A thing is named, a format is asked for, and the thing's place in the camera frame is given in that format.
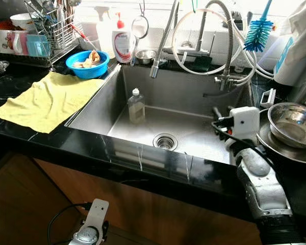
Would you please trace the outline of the steel sink basin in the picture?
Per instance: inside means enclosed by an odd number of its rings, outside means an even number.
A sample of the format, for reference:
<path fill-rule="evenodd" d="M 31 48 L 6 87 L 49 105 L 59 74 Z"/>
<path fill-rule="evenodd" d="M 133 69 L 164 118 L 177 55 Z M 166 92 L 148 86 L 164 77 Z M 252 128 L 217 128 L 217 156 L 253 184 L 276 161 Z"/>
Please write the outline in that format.
<path fill-rule="evenodd" d="M 127 101 L 134 88 L 144 96 L 141 124 L 129 119 Z M 221 90 L 213 76 L 160 70 L 151 79 L 148 67 L 119 65 L 67 126 L 150 146 L 155 135 L 169 133 L 178 140 L 174 152 L 229 163 L 230 154 L 211 126 L 212 107 L 227 116 L 231 108 L 251 105 L 249 85 Z"/>

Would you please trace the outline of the dark wooden cabinet front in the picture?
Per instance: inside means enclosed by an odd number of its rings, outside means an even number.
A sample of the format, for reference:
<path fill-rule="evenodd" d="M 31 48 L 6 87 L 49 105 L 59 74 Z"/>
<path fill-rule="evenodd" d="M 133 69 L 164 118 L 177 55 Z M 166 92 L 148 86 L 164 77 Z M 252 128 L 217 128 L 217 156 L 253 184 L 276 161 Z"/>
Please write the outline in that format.
<path fill-rule="evenodd" d="M 119 231 L 160 245 L 261 245 L 254 224 L 31 157 L 0 154 L 0 245 L 46 245 L 71 237 L 85 213 L 73 203 L 103 199 L 118 243 Z"/>

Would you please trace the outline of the green scouring pad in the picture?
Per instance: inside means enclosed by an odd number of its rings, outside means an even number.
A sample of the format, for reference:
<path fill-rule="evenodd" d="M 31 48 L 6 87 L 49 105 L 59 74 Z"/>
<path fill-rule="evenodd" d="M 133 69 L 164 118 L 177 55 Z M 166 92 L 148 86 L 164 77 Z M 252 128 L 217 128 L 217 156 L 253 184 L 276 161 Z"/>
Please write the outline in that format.
<path fill-rule="evenodd" d="M 211 56 L 199 56 L 196 57 L 192 64 L 192 70 L 195 72 L 208 72 L 211 67 Z"/>

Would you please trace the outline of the steel sink drain strainer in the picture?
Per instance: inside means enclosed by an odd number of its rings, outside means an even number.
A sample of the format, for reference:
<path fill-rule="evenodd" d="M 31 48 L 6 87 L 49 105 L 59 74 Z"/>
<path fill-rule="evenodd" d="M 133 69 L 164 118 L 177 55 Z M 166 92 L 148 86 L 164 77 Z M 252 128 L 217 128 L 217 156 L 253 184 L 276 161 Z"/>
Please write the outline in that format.
<path fill-rule="evenodd" d="M 153 147 L 174 151 L 178 147 L 179 141 L 172 134 L 160 133 L 153 137 L 151 143 Z"/>

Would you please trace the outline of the small steel bowl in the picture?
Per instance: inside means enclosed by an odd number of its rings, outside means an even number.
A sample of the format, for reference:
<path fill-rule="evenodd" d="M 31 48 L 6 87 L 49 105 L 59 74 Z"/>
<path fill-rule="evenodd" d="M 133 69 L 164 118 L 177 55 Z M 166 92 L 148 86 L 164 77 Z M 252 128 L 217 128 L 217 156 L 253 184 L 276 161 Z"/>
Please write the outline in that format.
<path fill-rule="evenodd" d="M 268 111 L 270 131 L 284 144 L 306 149 L 306 106 L 297 103 L 279 103 Z"/>

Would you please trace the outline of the white water filter canister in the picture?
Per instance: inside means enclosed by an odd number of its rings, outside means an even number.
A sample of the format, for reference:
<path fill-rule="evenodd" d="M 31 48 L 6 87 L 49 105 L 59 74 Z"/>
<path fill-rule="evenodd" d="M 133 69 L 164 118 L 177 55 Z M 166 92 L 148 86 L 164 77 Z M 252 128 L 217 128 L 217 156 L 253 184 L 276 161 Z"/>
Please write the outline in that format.
<path fill-rule="evenodd" d="M 288 37 L 288 42 L 274 68 L 274 81 L 286 86 L 295 86 L 300 75 L 306 70 L 306 56 L 297 57 L 298 52 L 303 49 L 298 46 L 293 35 Z"/>

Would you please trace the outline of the blue bottle brush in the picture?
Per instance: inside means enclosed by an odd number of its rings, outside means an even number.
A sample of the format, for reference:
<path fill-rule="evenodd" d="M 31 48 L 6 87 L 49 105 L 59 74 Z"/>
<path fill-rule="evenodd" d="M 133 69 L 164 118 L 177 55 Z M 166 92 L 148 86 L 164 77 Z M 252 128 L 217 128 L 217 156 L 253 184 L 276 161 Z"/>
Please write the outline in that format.
<path fill-rule="evenodd" d="M 250 52 L 263 52 L 267 40 L 269 39 L 270 31 L 272 30 L 273 22 L 267 20 L 267 15 L 270 9 L 272 0 L 268 0 L 264 12 L 260 19 L 251 21 L 249 31 L 244 42 L 244 49 Z"/>

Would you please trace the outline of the steel flexible faucet spout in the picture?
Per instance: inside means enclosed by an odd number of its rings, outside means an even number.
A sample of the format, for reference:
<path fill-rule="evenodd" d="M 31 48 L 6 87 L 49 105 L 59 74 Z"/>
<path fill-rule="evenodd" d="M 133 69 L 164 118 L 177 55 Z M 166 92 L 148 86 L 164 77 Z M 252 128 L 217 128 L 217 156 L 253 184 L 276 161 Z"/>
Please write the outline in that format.
<path fill-rule="evenodd" d="M 180 4 L 180 0 L 174 0 L 174 2 L 172 3 L 169 18 L 168 18 L 166 27 L 163 30 L 162 37 L 161 37 L 160 43 L 158 45 L 158 49 L 156 51 L 156 56 L 154 58 L 152 66 L 151 66 L 151 70 L 150 70 L 151 79 L 155 79 L 157 77 L 158 72 L 159 72 L 159 65 L 160 65 L 160 63 L 162 63 L 162 60 L 163 60 L 163 58 L 162 58 L 163 49 L 164 49 L 166 41 L 168 39 L 168 35 L 171 32 L 172 25 L 175 24 L 175 21 L 177 19 L 179 4 Z"/>

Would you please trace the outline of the small steel cup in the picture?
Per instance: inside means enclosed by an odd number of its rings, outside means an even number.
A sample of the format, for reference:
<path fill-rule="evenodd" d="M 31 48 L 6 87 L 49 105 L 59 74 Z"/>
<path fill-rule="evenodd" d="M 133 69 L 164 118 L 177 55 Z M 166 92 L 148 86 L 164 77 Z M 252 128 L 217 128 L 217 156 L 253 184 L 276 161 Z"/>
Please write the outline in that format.
<path fill-rule="evenodd" d="M 155 60 L 156 51 L 144 50 L 135 52 L 135 62 L 141 65 L 150 65 Z"/>

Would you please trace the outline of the beige hanging towel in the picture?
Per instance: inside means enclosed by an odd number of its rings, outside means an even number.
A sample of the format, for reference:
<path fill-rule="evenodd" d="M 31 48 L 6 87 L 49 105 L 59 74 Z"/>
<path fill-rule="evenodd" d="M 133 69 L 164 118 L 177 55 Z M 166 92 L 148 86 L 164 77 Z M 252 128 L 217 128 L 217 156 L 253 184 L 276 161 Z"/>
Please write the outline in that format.
<path fill-rule="evenodd" d="M 306 0 L 288 16 L 281 34 L 291 35 L 294 41 L 287 58 L 297 60 L 306 57 Z"/>

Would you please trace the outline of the brown and white food scraps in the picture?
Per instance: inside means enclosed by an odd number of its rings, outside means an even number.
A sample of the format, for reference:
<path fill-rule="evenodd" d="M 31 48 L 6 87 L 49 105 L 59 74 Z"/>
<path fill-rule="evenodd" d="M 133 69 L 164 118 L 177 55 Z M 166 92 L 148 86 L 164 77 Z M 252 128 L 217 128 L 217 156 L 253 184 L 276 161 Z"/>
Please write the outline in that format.
<path fill-rule="evenodd" d="M 101 56 L 97 51 L 91 51 L 88 58 L 82 62 L 75 62 L 72 67 L 74 68 L 93 68 L 101 63 Z"/>

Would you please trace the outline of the yellow cloth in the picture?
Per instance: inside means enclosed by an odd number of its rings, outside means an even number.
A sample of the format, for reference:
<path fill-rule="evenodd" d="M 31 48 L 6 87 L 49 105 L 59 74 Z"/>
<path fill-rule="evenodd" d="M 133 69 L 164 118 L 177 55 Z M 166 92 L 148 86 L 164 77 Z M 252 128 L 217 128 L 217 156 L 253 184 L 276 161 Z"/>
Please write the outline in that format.
<path fill-rule="evenodd" d="M 51 133 L 83 108 L 104 83 L 103 79 L 83 80 L 51 71 L 20 96 L 8 99 L 0 107 L 0 118 L 39 133 Z"/>

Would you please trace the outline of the white ceramic bowl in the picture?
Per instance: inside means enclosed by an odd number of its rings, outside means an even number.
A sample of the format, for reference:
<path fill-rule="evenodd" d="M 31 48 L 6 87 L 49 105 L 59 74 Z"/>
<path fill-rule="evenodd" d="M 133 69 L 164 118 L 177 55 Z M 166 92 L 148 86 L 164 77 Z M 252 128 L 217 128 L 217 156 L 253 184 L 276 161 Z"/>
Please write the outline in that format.
<path fill-rule="evenodd" d="M 36 33 L 36 24 L 33 21 L 30 13 L 20 13 L 10 16 L 11 22 L 14 26 L 21 30 L 26 30 L 31 34 Z"/>

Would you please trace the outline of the steel faucet post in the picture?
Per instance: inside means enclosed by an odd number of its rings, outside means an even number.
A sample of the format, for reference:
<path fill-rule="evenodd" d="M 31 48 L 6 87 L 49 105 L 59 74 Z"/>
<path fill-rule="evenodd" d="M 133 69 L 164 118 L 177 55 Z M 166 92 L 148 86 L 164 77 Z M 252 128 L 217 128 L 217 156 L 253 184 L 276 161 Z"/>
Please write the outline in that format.
<path fill-rule="evenodd" d="M 206 24 L 206 14 L 204 12 L 193 12 L 194 14 L 187 18 L 176 33 L 176 48 L 180 56 L 186 55 L 193 58 L 209 55 L 202 47 Z M 183 17 L 178 9 L 175 24 L 172 24 L 171 32 L 178 26 L 178 21 Z M 163 54 L 171 53 L 171 32 L 168 35 Z"/>

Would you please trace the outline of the red handled utensil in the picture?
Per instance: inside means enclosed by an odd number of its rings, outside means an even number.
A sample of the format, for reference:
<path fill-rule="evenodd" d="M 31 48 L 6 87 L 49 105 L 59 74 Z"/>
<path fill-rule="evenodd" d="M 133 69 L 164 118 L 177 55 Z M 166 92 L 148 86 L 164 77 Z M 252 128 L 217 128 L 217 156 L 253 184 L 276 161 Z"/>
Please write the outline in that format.
<path fill-rule="evenodd" d="M 83 31 L 79 30 L 79 28 L 77 28 L 74 24 L 71 24 L 71 23 L 70 23 L 69 25 L 72 27 L 72 29 L 73 29 L 76 33 L 78 33 L 78 34 L 81 36 L 81 38 L 82 38 L 86 43 L 90 44 L 90 46 L 92 46 L 94 50 L 97 50 L 97 47 L 96 47 L 96 46 L 86 37 L 86 35 L 85 35 L 85 33 L 83 33 Z"/>

